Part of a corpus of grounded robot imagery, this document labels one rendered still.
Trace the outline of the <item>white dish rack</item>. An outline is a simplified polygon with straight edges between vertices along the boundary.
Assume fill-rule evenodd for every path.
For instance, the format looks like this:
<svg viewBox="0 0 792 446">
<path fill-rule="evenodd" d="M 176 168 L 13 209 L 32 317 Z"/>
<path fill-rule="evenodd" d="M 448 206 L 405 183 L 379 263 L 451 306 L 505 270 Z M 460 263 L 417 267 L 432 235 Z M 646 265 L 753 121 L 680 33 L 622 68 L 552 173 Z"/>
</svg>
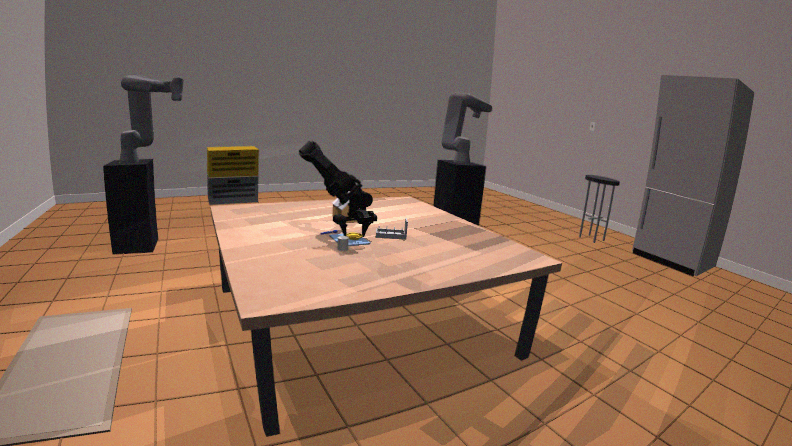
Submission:
<svg viewBox="0 0 792 446">
<path fill-rule="evenodd" d="M 387 226 L 386 226 L 386 229 L 380 229 L 380 226 L 379 226 L 379 228 L 376 228 L 376 238 L 406 239 L 407 238 L 407 227 L 408 227 L 407 218 L 405 218 L 405 228 L 404 228 L 404 230 L 403 230 L 403 227 L 402 227 L 402 230 L 397 230 L 397 229 L 395 229 L 395 227 L 394 227 L 394 229 L 387 229 Z"/>
</svg>

